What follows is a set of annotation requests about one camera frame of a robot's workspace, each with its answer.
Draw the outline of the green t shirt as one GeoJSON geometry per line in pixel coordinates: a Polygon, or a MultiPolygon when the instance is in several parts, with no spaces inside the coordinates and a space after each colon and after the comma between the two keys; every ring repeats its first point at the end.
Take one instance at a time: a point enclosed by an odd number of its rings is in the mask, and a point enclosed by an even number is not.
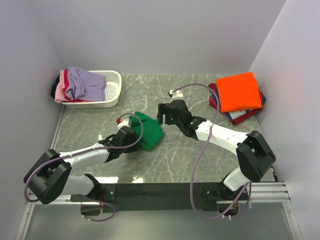
{"type": "Polygon", "coordinates": [[[137,137],[139,138],[142,134],[142,137],[139,141],[139,147],[146,151],[151,151],[164,136],[164,131],[161,126],[158,125],[158,121],[145,115],[142,112],[136,111],[135,116],[137,116],[142,122],[143,130],[139,120],[130,115],[129,119],[131,121],[131,128],[136,131],[137,137]]]}

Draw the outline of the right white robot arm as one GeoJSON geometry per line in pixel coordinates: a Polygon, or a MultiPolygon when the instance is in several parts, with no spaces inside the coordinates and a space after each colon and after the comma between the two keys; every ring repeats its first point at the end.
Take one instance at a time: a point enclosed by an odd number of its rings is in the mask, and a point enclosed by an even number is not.
{"type": "Polygon", "coordinates": [[[184,100],[158,104],[159,125],[175,125],[188,138],[208,141],[236,155],[238,167],[222,181],[219,193],[230,200],[237,190],[249,182],[258,183],[276,161],[276,156],[263,135],[231,130],[211,121],[193,116],[184,100]]]}

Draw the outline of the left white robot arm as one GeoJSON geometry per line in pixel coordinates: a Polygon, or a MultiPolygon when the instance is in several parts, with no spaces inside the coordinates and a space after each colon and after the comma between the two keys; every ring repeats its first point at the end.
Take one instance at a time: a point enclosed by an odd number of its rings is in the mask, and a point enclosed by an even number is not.
{"type": "Polygon", "coordinates": [[[101,183],[91,174],[74,176],[86,167],[108,163],[121,154],[138,151],[141,139],[134,129],[123,126],[117,133],[92,146],[69,152],[47,150],[25,175],[24,198],[46,205],[60,196],[76,195],[84,201],[103,199],[101,183]]]}

